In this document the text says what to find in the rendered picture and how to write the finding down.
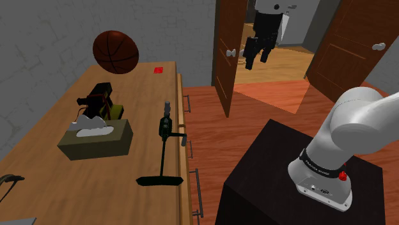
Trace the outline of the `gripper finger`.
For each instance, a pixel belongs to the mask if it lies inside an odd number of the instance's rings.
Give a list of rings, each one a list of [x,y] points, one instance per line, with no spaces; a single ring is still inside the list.
[[[275,46],[276,46],[275,42],[270,42],[263,48],[263,52],[262,52],[262,55],[261,55],[261,58],[260,58],[260,61],[262,63],[266,63],[267,62],[268,56],[269,56],[271,50],[275,48]]]
[[[246,59],[245,68],[251,70],[256,55],[260,52],[260,44],[257,37],[248,37],[244,47],[243,56]]]

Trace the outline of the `brown door with white knob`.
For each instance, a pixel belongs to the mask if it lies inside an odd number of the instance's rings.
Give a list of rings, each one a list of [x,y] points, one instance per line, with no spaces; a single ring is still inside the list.
[[[306,72],[332,102],[360,86],[399,36],[399,0],[341,0]]]
[[[212,85],[230,114],[248,0],[216,0]]]

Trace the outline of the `wooden chest of drawers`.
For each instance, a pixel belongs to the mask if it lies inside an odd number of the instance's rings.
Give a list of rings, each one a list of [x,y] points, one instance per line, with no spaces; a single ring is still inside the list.
[[[155,74],[155,67],[163,72]],[[99,82],[110,82],[111,99],[124,106],[133,131],[129,154],[69,160],[58,143],[77,116],[76,100]],[[180,138],[166,142],[163,175],[183,182],[144,187],[136,182],[160,174],[165,101],[171,104],[173,130],[180,132],[174,62],[140,63],[123,75],[89,67],[0,161],[0,175],[25,178],[0,203],[0,222],[36,217],[35,225],[195,225]]]

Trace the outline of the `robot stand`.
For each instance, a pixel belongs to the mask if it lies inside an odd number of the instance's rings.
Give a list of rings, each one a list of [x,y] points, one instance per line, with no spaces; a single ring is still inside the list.
[[[288,165],[311,139],[269,120],[224,182],[215,225],[386,225],[382,168],[358,157],[347,161],[346,212],[297,191]]]

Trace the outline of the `brown basketball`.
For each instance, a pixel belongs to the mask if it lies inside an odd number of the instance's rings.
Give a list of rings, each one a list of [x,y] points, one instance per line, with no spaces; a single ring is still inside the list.
[[[120,31],[104,31],[93,42],[96,62],[112,74],[126,74],[138,64],[139,51],[135,42]]]

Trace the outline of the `black stand with flat base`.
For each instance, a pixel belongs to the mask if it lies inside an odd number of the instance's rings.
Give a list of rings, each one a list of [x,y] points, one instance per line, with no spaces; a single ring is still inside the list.
[[[170,118],[171,104],[169,101],[165,101],[164,105],[164,116],[160,119],[159,123],[159,135],[162,138],[162,155],[160,161],[160,174],[159,176],[142,176],[139,177],[136,182],[140,186],[157,186],[157,185],[169,185],[179,186],[183,182],[183,178],[179,176],[164,176],[164,157],[166,151],[166,141],[169,137],[182,137],[181,146],[187,144],[187,134],[172,132],[172,122]]]

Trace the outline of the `olive tissue box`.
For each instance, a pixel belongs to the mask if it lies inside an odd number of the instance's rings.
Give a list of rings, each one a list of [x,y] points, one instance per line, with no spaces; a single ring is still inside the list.
[[[127,119],[90,119],[80,115],[65,132],[58,148],[70,160],[128,155],[133,131]]]

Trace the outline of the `black curved thin object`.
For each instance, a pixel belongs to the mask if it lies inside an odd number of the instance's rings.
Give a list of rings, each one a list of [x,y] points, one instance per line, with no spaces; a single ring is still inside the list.
[[[17,182],[25,180],[25,178],[23,176],[19,176],[19,175],[3,175],[2,177],[0,177],[0,186],[3,183],[9,183],[12,182],[12,185],[10,186],[10,188],[8,189],[8,191],[4,194],[4,196],[0,199],[0,203],[3,201],[3,199],[8,195],[8,193],[14,188],[14,186],[16,185]]]

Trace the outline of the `grey flat object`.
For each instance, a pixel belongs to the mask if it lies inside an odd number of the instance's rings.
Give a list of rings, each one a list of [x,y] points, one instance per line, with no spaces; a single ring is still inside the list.
[[[36,217],[31,217],[31,218],[26,218],[26,219],[3,221],[3,222],[0,222],[0,225],[34,225],[36,220],[37,220]]]

